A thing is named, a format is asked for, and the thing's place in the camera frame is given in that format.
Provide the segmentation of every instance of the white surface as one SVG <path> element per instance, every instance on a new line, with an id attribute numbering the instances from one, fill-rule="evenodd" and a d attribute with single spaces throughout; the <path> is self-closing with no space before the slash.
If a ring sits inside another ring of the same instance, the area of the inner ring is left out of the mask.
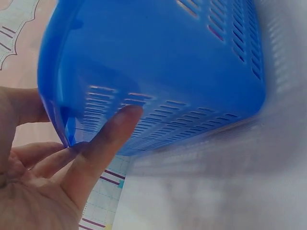
<path id="1" fill-rule="evenodd" d="M 262 112 L 132 163 L 113 230 L 307 229 L 307 2 L 256 0 Z"/>

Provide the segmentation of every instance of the finger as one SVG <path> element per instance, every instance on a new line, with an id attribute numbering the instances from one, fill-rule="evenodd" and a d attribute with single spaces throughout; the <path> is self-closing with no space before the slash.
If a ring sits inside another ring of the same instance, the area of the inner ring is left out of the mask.
<path id="1" fill-rule="evenodd" d="M 141 115 L 142 109 L 138 106 L 121 109 L 76 157 L 67 171 L 60 185 L 80 211 L 102 172 L 134 131 Z"/>
<path id="2" fill-rule="evenodd" d="M 12 106 L 17 125 L 48 122 L 49 118 L 37 89 L 1 88 Z"/>
<path id="3" fill-rule="evenodd" d="M 0 187 L 6 183 L 5 173 L 16 126 L 28 122 L 47 122 L 37 89 L 0 87 Z"/>
<path id="4" fill-rule="evenodd" d="M 63 181 L 64 176 L 68 172 L 68 170 L 71 167 L 71 165 L 73 164 L 73 162 L 74 162 L 74 159 L 71 162 L 69 162 L 67 165 L 65 165 L 63 168 L 61 168 L 59 171 L 57 171 L 51 177 L 51 181 L 56 183 L 56 184 L 61 184 L 61 182 Z"/>
<path id="5" fill-rule="evenodd" d="M 73 148 L 63 149 L 56 152 L 36 164 L 31 172 L 36 177 L 51 178 L 56 172 L 75 159 L 77 152 Z"/>
<path id="6" fill-rule="evenodd" d="M 30 169 L 44 158 L 63 149 L 64 146 L 60 143 L 44 142 L 14 147 L 11 152 L 17 155 L 25 168 Z"/>

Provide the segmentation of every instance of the hand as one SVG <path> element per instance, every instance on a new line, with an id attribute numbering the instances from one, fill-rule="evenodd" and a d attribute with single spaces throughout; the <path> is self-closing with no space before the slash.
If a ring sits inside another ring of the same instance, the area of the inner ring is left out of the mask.
<path id="1" fill-rule="evenodd" d="M 141 115 L 140 107 L 127 106 L 90 143 L 73 148 L 12 148 L 18 125 L 49 120 L 36 89 L 0 87 L 0 229 L 77 230 L 92 188 Z"/>

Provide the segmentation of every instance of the purple stripe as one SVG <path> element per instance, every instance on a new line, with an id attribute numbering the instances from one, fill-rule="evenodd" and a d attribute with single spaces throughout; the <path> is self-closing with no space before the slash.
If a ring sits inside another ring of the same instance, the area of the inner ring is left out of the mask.
<path id="1" fill-rule="evenodd" d="M 111 171 L 109 171 L 109 170 L 105 170 L 105 172 L 108 173 L 108 174 L 110 174 L 110 175 L 116 176 L 116 177 L 118 177 L 118 178 L 120 178 L 120 179 L 123 179 L 123 180 L 126 179 L 124 176 L 121 176 L 121 175 L 116 174 L 116 173 L 114 173 L 114 172 L 111 172 Z"/>
<path id="2" fill-rule="evenodd" d="M 2 28 L 3 28 L 3 29 L 5 29 L 5 30 L 7 30 L 7 31 L 12 32 L 13 34 L 15 34 L 15 33 L 16 33 L 15 31 L 13 31 L 13 30 L 9 29 L 8 27 L 3 26 Z"/>
<path id="3" fill-rule="evenodd" d="M 83 225 L 80 225 L 80 224 L 79 224 L 79 227 L 80 227 L 80 228 L 83 228 L 83 229 L 86 229 L 86 230 L 94 230 L 94 229 L 90 229 L 90 228 L 88 228 L 88 227 L 86 227 L 86 226 L 83 226 Z"/>
<path id="4" fill-rule="evenodd" d="M 6 49 L 9 50 L 9 51 L 12 51 L 10 48 L 6 47 L 6 46 L 5 46 L 4 44 L 2 44 L 1 42 L 0 42 L 0 46 L 6 48 Z"/>
<path id="5" fill-rule="evenodd" d="M 100 179 L 103 179 L 103 180 L 105 180 L 105 181 L 108 181 L 108 182 L 110 182 L 110 183 L 112 183 L 112 184 L 119 185 L 119 183 L 118 183 L 118 182 L 116 182 L 116 181 L 112 181 L 112 180 L 107 179 L 107 178 L 105 178 L 105 177 L 103 177 L 103 176 L 101 176 L 101 177 L 100 177 Z"/>
<path id="6" fill-rule="evenodd" d="M 90 224 L 94 224 L 94 225 L 96 225 L 96 226 L 99 226 L 99 227 L 101 227 L 101 228 L 105 228 L 104 225 L 98 224 L 98 223 L 96 223 L 96 222 L 94 222 L 94 221 L 91 221 L 91 220 L 89 220 L 89 219 L 82 218 L 82 220 L 85 221 L 85 222 L 88 222 L 88 223 L 90 223 Z"/>
<path id="7" fill-rule="evenodd" d="M 1 31 L 0 30 L 0 33 L 3 33 L 4 35 L 7 35 L 8 37 L 10 37 L 10 38 L 13 38 L 12 36 L 10 36 L 9 34 L 7 34 L 7 33 L 5 33 L 5 32 L 3 32 L 3 31 Z"/>

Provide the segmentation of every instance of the blue plastic basket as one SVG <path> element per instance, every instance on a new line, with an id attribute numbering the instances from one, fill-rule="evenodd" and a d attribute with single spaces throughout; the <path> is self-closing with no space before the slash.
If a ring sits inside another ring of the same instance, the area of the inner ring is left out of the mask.
<path id="1" fill-rule="evenodd" d="M 263 72 L 252 0 L 59 0 L 38 86 L 68 146 L 141 105 L 119 152 L 133 155 L 251 117 L 265 98 Z"/>

